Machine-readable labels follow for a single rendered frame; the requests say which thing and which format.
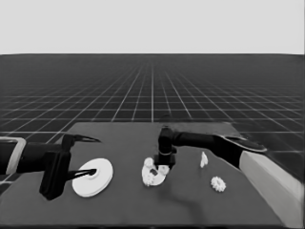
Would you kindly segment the large thick white disc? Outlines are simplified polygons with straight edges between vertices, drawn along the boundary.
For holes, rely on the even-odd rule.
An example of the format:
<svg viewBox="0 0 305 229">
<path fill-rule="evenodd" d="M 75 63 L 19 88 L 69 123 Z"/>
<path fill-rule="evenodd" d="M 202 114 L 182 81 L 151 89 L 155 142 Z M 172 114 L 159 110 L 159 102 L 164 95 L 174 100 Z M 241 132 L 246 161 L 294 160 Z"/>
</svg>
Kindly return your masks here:
<svg viewBox="0 0 305 229">
<path fill-rule="evenodd" d="M 95 158 L 80 167 L 81 170 L 94 169 L 93 175 L 75 178 L 72 183 L 73 191 L 82 198 L 98 195 L 110 184 L 113 177 L 113 167 L 106 158 Z"/>
</svg>

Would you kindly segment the white round carrier with pins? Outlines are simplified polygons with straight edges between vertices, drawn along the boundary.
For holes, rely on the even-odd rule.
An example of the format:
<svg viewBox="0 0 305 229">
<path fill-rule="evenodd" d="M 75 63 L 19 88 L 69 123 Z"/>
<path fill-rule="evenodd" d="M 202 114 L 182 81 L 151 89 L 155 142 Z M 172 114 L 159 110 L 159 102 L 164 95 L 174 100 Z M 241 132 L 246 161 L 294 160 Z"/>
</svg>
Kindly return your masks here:
<svg viewBox="0 0 305 229">
<path fill-rule="evenodd" d="M 153 185 L 152 186 L 158 186 L 163 183 L 166 176 L 163 176 L 158 172 L 158 168 L 154 165 L 152 168 L 147 168 L 144 164 L 142 167 L 142 176 L 146 174 L 152 174 L 154 176 Z"/>
</svg>

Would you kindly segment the small white T-shaped piece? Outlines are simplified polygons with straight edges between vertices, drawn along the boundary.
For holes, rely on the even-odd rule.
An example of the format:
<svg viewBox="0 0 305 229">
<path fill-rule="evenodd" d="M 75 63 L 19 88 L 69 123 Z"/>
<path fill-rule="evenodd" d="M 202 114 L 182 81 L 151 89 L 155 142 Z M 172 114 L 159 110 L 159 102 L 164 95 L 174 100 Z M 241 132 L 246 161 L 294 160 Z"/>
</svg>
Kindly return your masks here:
<svg viewBox="0 0 305 229">
<path fill-rule="evenodd" d="M 202 152 L 201 153 L 201 160 L 200 160 L 200 167 L 203 168 L 204 166 L 206 166 L 209 163 L 208 157 L 207 155 Z"/>
</svg>

